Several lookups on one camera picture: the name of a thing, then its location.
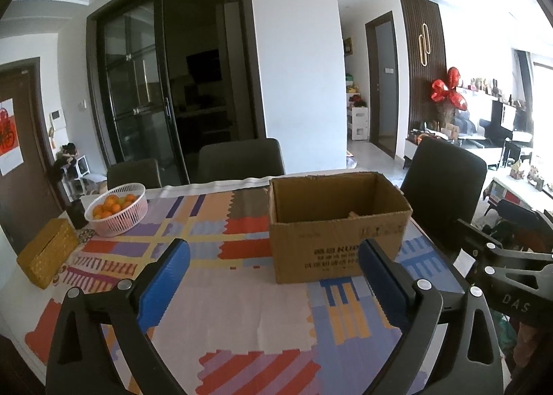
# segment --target window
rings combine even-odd
[[[540,176],[553,186],[553,67],[534,63],[532,117],[534,158]]]

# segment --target picture frame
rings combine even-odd
[[[344,40],[344,56],[353,55],[353,45],[351,43],[351,38]]]

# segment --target colorful tablecloth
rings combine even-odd
[[[363,277],[277,285],[268,227],[267,188],[149,200],[139,225],[115,238],[93,237],[71,255],[24,341],[46,364],[70,287],[109,290],[120,279],[135,278],[180,237],[189,244],[190,265],[178,286],[164,288],[172,291],[171,302],[165,312],[151,313],[148,335],[187,393],[363,393],[400,331],[388,323]],[[412,223],[396,260],[413,278],[461,290]],[[104,334],[123,383],[139,393],[111,327]],[[422,368],[413,392],[426,377]]]

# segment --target gold wall decoration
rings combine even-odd
[[[419,35],[419,57],[420,63],[427,67],[428,56],[430,55],[430,32],[426,23],[422,24],[422,35]]]

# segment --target red balloon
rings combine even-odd
[[[441,102],[442,100],[445,100],[446,84],[442,80],[435,80],[434,83],[432,83],[432,90],[433,93],[430,97],[434,102]]]
[[[449,83],[450,89],[459,86],[459,78],[461,78],[461,74],[459,74],[457,67],[450,67],[450,70],[447,71],[447,82]]]
[[[459,94],[455,89],[449,90],[448,92],[448,99],[451,103],[453,103],[453,106],[461,111],[467,110],[467,101],[465,98]]]

